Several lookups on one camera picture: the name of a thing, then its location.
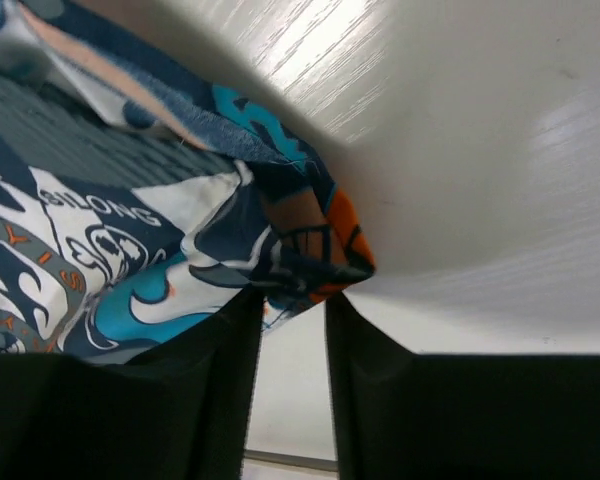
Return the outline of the colourful patterned shorts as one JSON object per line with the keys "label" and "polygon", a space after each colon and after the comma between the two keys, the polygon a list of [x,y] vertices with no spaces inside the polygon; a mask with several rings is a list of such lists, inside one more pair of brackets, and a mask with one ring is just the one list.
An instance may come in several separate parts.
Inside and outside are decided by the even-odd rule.
{"label": "colourful patterned shorts", "polygon": [[253,285],[270,330],[375,271],[266,108],[73,1],[0,1],[0,353],[123,363]]}

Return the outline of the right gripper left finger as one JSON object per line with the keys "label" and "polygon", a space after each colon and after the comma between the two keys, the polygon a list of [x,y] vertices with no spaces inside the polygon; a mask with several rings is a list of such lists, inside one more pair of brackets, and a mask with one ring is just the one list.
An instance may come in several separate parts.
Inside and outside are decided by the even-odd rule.
{"label": "right gripper left finger", "polygon": [[124,365],[0,354],[0,479],[237,479],[264,301],[247,288]]}

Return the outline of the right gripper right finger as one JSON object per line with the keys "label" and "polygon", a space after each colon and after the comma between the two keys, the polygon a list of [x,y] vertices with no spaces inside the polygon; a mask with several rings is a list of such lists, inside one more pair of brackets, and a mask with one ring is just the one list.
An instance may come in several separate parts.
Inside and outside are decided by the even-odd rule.
{"label": "right gripper right finger", "polygon": [[325,306],[343,479],[600,479],[600,355],[417,354]]}

